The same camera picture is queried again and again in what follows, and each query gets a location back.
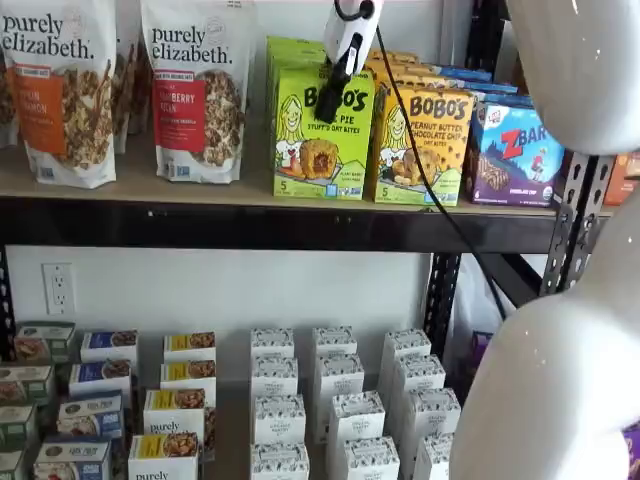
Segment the orange label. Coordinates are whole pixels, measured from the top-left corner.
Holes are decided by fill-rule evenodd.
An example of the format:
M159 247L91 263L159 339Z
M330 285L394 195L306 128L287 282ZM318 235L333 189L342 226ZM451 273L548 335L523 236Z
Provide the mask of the orange label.
M66 152L62 123L62 77L48 67L16 65L9 69L20 130L30 147Z

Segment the wall outlet plate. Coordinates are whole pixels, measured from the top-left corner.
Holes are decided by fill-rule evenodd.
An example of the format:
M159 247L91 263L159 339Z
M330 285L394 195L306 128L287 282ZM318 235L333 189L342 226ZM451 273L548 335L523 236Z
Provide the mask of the wall outlet plate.
M70 263L43 263L42 278L49 315L73 315L76 312L73 269Z

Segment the black cable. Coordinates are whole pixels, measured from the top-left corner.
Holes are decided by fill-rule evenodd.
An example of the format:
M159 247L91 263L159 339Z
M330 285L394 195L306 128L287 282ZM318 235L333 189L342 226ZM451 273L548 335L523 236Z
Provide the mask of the black cable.
M475 249L475 247L469 241L467 236L464 234L464 232L462 231L460 226L456 223L456 221L453 219L453 217L451 215L449 215L449 212L447 212L447 210L442 206L442 204L438 200L438 197L436 197L436 195L433 193L431 185L429 185L429 182L427 181L427 176L424 173L424 169L422 167L422 162L420 161L420 155L418 154L418 147L416 145L416 139L414 138L413 130L411 129L411 122L409 120L409 115L407 115L407 110L404 108L404 103L402 102L402 97L400 96L400 92L398 91L398 86L396 85L396 81L393 78L393 74L391 73L391 67L389 66L389 59L387 58L387 51L384 48L384 42L382 41L382 35L380 34L380 27L376 27L376 36L378 37L378 43L380 44L380 51L382 52L382 58L384 60L384 65L385 65L385 68L387 70L387 75L389 75L389 80L391 81L391 86L393 87L393 91L394 91L394 93L396 95L396 98L398 99L398 104L400 105L400 110L402 111L402 116L404 117L404 121L407 124L407 131L409 132L409 140L411 141L411 148L413 149L413 154L416 157L416 163L418 164L418 170L420 170L420 176L422 177L422 181L424 182L424 185L427 188L427 192L429 192L429 195L431 195L431 199L433 200L433 203L435 204L436 208L440 211L440 213L442 215L445 216L445 218L451 224L451 226L453 227L455 232L458 234L460 239L467 245L467 247L469 248L469 251L474 256L476 261L478 262L478 265L480 265L480 270L482 270L482 274L484 275L485 279L487 280L487 283L489 284L489 289L491 290L493 298L494 298L494 300L496 302L496 306L498 307L498 311L500 312L500 316L502 317L502 320L504 321L505 318L507 317L507 315L506 315L506 312L504 310L504 306L502 305L502 301L500 300L500 296L498 295L498 289L496 288L495 284L493 283L493 279L489 275L489 271L488 271L484 261L480 257L480 254L478 253L478 251Z

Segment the metal shelf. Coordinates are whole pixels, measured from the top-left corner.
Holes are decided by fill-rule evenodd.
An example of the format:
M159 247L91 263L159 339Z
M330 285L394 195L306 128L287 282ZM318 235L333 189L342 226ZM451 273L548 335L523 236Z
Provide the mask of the metal shelf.
M242 180L174 184L155 175L151 135L117 157L118 181L97 190L37 184L23 147L0 161L2 243L168 248L466 252L440 213L370 201L272 196L262 145L251 142ZM481 252L546 253L552 209L472 205L450 209Z

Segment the green bobo's box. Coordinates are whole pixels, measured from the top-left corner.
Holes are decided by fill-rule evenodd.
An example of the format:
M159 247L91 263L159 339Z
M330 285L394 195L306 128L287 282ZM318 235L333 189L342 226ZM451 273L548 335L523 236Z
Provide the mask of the green bobo's box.
M329 70L320 65L282 68L275 108L274 195L362 198L374 87L371 73L354 76L336 119L315 119L320 89Z

